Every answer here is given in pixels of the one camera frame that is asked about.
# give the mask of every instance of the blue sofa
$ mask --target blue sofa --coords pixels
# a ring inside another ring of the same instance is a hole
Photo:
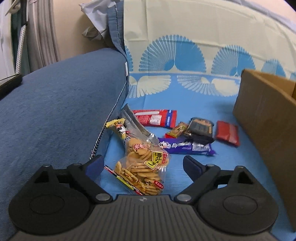
[[[123,17],[123,4],[117,8]],[[117,49],[101,49],[35,71],[0,100],[0,240],[16,232],[8,205],[29,177],[44,163],[54,168],[86,163],[105,121],[118,115],[128,91],[127,61],[119,46],[122,17],[117,18],[114,7],[109,11]],[[105,154],[110,135],[109,130],[103,132],[96,154]]]

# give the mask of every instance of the snack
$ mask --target snack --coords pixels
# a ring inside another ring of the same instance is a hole
[[[235,146],[239,146],[238,127],[224,121],[217,121],[216,139],[227,141]]]
[[[211,144],[200,144],[187,139],[186,137],[178,138],[159,138],[159,146],[169,154],[199,154],[212,156],[216,152],[212,149]]]
[[[106,123],[106,127],[112,129],[124,141],[126,139],[126,128],[124,127],[124,118],[112,120]]]
[[[177,137],[181,136],[187,128],[188,128],[188,124],[186,124],[184,122],[180,122],[171,131],[165,133],[165,138],[177,138]]]
[[[158,195],[162,192],[165,168],[169,162],[168,153],[141,139],[130,138],[126,142],[127,156],[115,165],[116,172],[130,186],[144,195]]]
[[[194,117],[191,119],[184,135],[192,138],[195,142],[206,145],[214,141],[213,126],[213,122],[209,120]]]
[[[128,188],[133,190],[135,193],[142,195],[142,196],[144,195],[143,193],[140,192],[140,190],[138,190],[136,187],[134,187],[128,181],[126,181],[126,179],[122,178],[120,175],[118,175],[116,172],[114,172],[110,167],[105,165],[104,168],[105,168],[105,170],[110,172],[113,176],[115,176],[118,180],[120,180],[123,184],[125,184]]]
[[[133,110],[143,126],[160,126],[174,128],[176,126],[176,110]]]
[[[149,132],[137,119],[133,111],[129,108],[128,104],[121,109],[119,112],[120,118],[124,118],[124,126],[129,131],[135,134],[141,139],[145,139],[155,145],[159,144],[158,138],[151,132]]]

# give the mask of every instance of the purple candy wrapper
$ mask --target purple candy wrapper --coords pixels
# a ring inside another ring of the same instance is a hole
[[[203,145],[185,137],[159,138],[159,146],[169,154],[198,154],[206,156],[216,154],[211,144]]]

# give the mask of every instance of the black snack package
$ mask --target black snack package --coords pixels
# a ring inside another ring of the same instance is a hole
[[[206,145],[214,141],[213,126],[214,123],[209,120],[193,117],[184,135]]]

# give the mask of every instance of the bed sheet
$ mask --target bed sheet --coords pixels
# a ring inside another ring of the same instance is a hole
[[[132,73],[131,78],[139,80],[147,74]],[[149,78],[165,79],[167,74],[149,74]],[[191,117],[206,118],[214,123],[217,120],[237,124],[235,117],[232,115],[233,106],[237,95],[225,97],[208,94],[204,85],[204,92],[196,92],[182,86],[179,81],[180,74],[170,74],[169,88],[165,91],[153,95],[144,95],[139,98],[127,98],[126,103],[131,109],[174,109],[178,111],[177,123],[180,121],[189,122]],[[196,74],[203,82],[212,82],[217,76],[209,74]],[[229,77],[219,77],[221,82],[229,81]],[[240,79],[231,79],[239,86]],[[148,127],[158,137],[163,137],[168,130],[161,127]],[[270,192],[279,205],[279,217],[273,227],[272,233],[282,241],[292,241],[296,234],[292,232],[283,201],[276,189],[276,186],[263,162],[258,151],[239,127],[239,138],[241,146],[238,148],[225,145],[218,141],[212,144],[213,149],[217,152],[214,157],[201,155],[192,155],[195,159],[203,164],[213,163],[222,169],[234,169],[237,165],[246,166],[261,184]],[[121,140],[113,135],[105,156],[105,164],[114,167],[116,162],[124,156],[124,146]],[[183,170],[182,161],[184,155],[172,155],[170,163],[166,169],[165,190],[163,194],[170,194],[174,197],[181,190],[192,183],[191,179]],[[107,171],[101,174],[101,187],[109,192],[114,198],[117,194],[130,194],[128,189],[118,182]]]
[[[285,0],[228,0],[254,9],[296,33],[296,12]]]

